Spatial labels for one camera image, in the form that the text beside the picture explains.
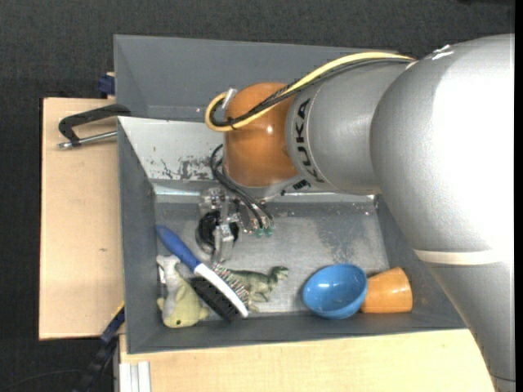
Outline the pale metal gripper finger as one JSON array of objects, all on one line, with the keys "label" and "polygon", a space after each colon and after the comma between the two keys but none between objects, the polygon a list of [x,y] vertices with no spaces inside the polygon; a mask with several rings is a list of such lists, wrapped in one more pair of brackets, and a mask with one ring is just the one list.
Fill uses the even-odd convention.
[{"label": "pale metal gripper finger", "polygon": [[243,223],[241,221],[240,214],[238,212],[230,214],[227,217],[227,224],[232,233],[233,243],[236,243],[240,238],[240,233],[243,230]]},{"label": "pale metal gripper finger", "polygon": [[228,261],[235,244],[235,237],[228,224],[219,224],[213,231],[213,262]]}]

